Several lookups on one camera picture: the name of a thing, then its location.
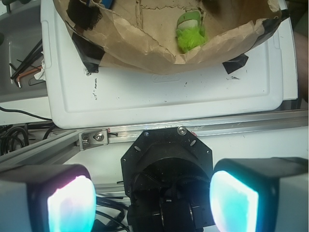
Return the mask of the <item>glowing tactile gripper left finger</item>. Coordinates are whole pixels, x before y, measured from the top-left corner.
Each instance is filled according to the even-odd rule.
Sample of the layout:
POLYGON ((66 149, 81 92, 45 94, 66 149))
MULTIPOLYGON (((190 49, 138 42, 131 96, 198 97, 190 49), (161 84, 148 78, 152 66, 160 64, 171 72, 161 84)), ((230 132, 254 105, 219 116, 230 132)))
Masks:
POLYGON ((2 232, 89 232, 96 191, 80 164, 2 165, 2 232))

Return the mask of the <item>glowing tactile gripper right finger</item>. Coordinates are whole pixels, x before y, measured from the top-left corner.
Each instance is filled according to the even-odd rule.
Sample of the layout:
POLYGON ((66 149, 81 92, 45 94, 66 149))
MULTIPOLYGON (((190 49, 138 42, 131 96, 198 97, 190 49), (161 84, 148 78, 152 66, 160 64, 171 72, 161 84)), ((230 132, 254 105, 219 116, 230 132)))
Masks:
POLYGON ((307 232, 309 161, 222 159, 211 178, 210 204, 221 232, 307 232))

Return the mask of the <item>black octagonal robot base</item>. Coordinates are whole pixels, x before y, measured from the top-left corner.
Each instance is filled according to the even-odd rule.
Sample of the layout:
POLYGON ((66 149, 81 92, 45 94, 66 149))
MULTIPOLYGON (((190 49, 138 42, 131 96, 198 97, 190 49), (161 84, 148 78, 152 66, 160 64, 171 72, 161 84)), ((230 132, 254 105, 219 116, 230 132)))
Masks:
POLYGON ((140 135, 121 167, 132 232, 201 232, 214 225, 212 150, 196 136, 140 135))

